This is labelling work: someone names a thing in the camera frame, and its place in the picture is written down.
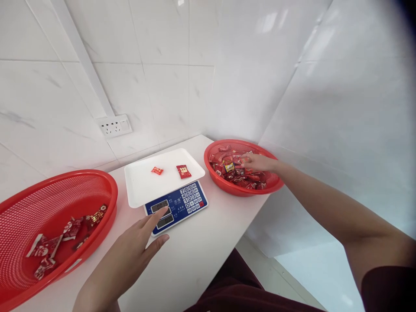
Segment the digital scale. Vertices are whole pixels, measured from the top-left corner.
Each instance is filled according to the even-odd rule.
[[[191,177],[181,179],[176,166],[186,165]],[[163,169],[161,175],[151,172]],[[154,228],[156,236],[191,217],[208,206],[208,200],[198,179],[205,170],[183,148],[133,162],[124,167],[129,206],[144,206],[146,215],[163,207],[168,211]]]
[[[168,206],[168,211],[154,228],[156,236],[208,206],[208,200],[199,181],[188,184],[144,205],[146,215]]]

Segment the red mesh basket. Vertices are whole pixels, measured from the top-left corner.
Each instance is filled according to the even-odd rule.
[[[266,172],[267,187],[263,190],[252,190],[252,189],[242,188],[220,177],[218,174],[215,173],[214,169],[209,164],[208,159],[211,154],[217,153],[220,147],[226,147],[227,145],[230,145],[233,150],[241,154],[244,154],[249,151],[253,151],[253,153],[255,154],[262,154],[269,158],[277,159],[272,153],[265,150],[264,148],[261,148],[258,145],[252,144],[250,142],[242,141],[242,140],[220,140],[220,141],[215,141],[211,143],[210,145],[208,145],[208,147],[205,150],[204,162],[208,168],[211,179],[223,191],[229,194],[235,195],[235,196],[249,197],[249,196],[254,196],[254,195],[273,193],[275,191],[278,191],[284,186],[283,181],[277,175],[275,175],[274,173],[270,173],[270,172]]]
[[[8,311],[33,297],[51,282],[69,274],[100,245],[116,216],[117,184],[99,170],[68,172],[35,184],[0,204],[0,311]],[[67,222],[94,214],[102,204],[107,211],[86,242],[83,226],[75,240],[61,242],[55,255],[59,266],[40,281],[33,276],[41,257],[26,255],[39,233],[47,238],[62,234]]]

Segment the dark red clothing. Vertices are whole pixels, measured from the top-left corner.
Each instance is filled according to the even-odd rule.
[[[366,312],[416,311],[416,269],[385,266],[363,278]],[[234,249],[198,302],[186,312],[321,312],[320,309],[264,290]]]

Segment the blue scale panel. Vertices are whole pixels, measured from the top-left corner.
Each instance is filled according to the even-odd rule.
[[[199,181],[195,181],[145,204],[144,208],[146,215],[151,215],[165,206],[169,206],[168,211],[153,230],[153,236],[159,235],[186,218],[196,214],[198,211],[201,211],[208,206],[208,201]]]

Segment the electrical outlet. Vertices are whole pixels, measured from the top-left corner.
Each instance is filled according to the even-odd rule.
[[[106,138],[118,137],[132,132],[127,115],[97,119],[97,123]]]

